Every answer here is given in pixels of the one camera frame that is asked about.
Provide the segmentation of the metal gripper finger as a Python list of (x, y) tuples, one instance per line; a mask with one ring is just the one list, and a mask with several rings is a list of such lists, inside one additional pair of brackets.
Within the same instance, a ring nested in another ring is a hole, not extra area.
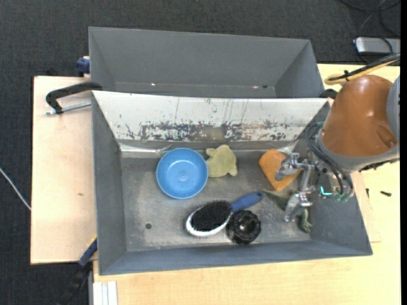
[(283, 179), (295, 179), (300, 173), (298, 168), (298, 160), (300, 154), (297, 152), (290, 153), (280, 165), (280, 168), (276, 171), (275, 180), (282, 181)]
[(312, 202), (305, 193), (294, 193), (287, 201), (284, 213), (284, 221), (291, 222), (299, 216), (304, 220), (308, 219), (308, 209)]

